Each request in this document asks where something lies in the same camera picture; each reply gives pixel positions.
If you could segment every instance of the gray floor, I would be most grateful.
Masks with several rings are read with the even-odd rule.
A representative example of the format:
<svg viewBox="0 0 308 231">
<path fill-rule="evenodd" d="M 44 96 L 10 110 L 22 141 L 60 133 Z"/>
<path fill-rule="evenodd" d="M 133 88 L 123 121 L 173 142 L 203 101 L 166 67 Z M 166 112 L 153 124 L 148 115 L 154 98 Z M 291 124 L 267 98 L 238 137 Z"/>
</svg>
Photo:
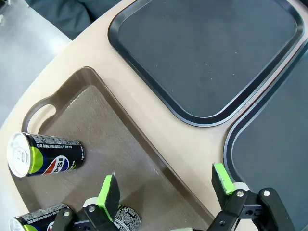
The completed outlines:
<svg viewBox="0 0 308 231">
<path fill-rule="evenodd" d="M 33 80 L 70 42 L 23 0 L 11 0 L 1 14 L 0 126 Z"/>
</svg>

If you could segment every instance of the can rim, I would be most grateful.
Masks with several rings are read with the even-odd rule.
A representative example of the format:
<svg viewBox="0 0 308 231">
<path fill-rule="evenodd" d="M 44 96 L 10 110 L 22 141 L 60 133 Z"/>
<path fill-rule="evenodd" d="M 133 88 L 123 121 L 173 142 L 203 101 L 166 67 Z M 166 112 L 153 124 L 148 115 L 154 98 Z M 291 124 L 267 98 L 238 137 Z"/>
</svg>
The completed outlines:
<svg viewBox="0 0 308 231">
<path fill-rule="evenodd" d="M 23 136 L 26 143 L 27 143 L 27 147 L 21 147 L 22 150 L 24 150 L 26 152 L 26 154 L 28 155 L 28 157 L 30 158 L 29 162 L 28 162 L 28 166 L 27 168 L 25 169 L 25 173 L 20 173 L 19 171 L 17 171 L 16 169 L 16 166 L 15 166 L 15 159 L 14 159 L 14 155 L 13 155 L 13 145 L 14 145 L 14 142 L 16 137 L 18 136 Z M 10 139 L 9 139 L 9 142 L 8 142 L 8 146 L 7 146 L 7 159 L 8 159 L 8 164 L 9 164 L 9 167 L 12 171 L 12 173 L 17 176 L 17 177 L 24 177 L 28 174 L 29 170 L 30 170 L 30 167 L 31 167 L 31 163 L 32 163 L 32 159 L 31 159 L 31 150 L 30 150 L 30 144 L 29 144 L 29 141 L 27 139 L 27 137 L 25 136 L 24 133 L 22 132 L 16 132 L 14 133 Z"/>
<path fill-rule="evenodd" d="M 9 220 L 9 229 L 10 229 L 10 231 L 24 231 L 25 230 L 23 225 L 16 218 L 11 218 Z"/>
</svg>

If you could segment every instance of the dark gray tray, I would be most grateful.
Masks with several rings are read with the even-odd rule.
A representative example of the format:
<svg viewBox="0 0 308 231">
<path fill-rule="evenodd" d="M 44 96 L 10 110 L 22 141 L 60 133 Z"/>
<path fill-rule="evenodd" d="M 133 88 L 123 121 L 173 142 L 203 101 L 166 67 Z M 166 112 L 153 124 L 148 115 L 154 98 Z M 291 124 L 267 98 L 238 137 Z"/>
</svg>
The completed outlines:
<svg viewBox="0 0 308 231">
<path fill-rule="evenodd" d="M 182 121 L 231 118 L 303 35 L 285 0 L 138 0 L 109 41 Z"/>
<path fill-rule="evenodd" d="M 274 188 L 297 231 L 308 230 L 308 45 L 234 124 L 224 148 L 235 181 Z"/>
<path fill-rule="evenodd" d="M 55 94 L 33 106 L 23 131 L 31 116 L 46 104 L 54 105 L 56 114 L 41 126 L 40 134 L 79 140 L 86 150 L 86 162 L 72 172 L 13 177 L 30 211 L 60 202 L 79 210 L 86 199 L 98 196 L 105 176 L 114 171 L 121 204 L 138 212 L 141 230 L 207 229 L 211 215 L 91 68 L 80 69 Z"/>
</svg>

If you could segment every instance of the pepsi logo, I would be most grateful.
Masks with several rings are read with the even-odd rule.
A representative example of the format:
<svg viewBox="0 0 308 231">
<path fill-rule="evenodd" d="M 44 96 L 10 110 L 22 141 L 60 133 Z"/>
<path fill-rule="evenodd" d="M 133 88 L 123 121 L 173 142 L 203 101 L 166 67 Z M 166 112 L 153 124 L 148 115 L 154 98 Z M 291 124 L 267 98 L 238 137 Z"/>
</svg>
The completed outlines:
<svg viewBox="0 0 308 231">
<path fill-rule="evenodd" d="M 60 155 L 60 156 L 57 156 L 52 161 L 52 163 L 48 166 L 44 174 L 64 172 L 68 170 L 68 167 L 69 167 L 68 159 L 63 155 Z"/>
<path fill-rule="evenodd" d="M 53 224 L 54 224 L 54 221 L 49 224 L 46 231 L 51 231 Z"/>
</svg>

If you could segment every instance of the tray rim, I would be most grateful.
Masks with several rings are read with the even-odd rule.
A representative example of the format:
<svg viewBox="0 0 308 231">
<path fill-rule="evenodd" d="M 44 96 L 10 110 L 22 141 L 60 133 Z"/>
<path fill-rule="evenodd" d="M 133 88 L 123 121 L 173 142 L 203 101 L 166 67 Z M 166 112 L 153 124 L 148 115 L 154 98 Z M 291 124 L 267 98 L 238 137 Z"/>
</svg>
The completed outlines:
<svg viewBox="0 0 308 231">
<path fill-rule="evenodd" d="M 278 50 L 277 54 L 270 60 L 267 66 L 260 72 L 218 113 L 212 116 L 196 116 L 188 113 L 177 101 L 164 89 L 164 87 L 154 80 L 153 77 L 134 59 L 132 55 L 117 40 L 118 30 L 122 23 L 152 0 L 137 0 L 119 12 L 111 21 L 108 28 L 108 40 L 116 52 L 129 64 L 129 66 L 139 75 L 147 86 L 165 104 L 165 106 L 181 121 L 196 127 L 213 127 L 222 124 L 232 118 L 263 86 L 269 77 L 277 70 L 285 58 L 293 50 L 296 44 L 304 35 L 304 22 L 301 15 L 294 6 L 286 0 L 272 0 L 283 7 L 295 20 L 297 29 L 287 43 Z"/>
</svg>

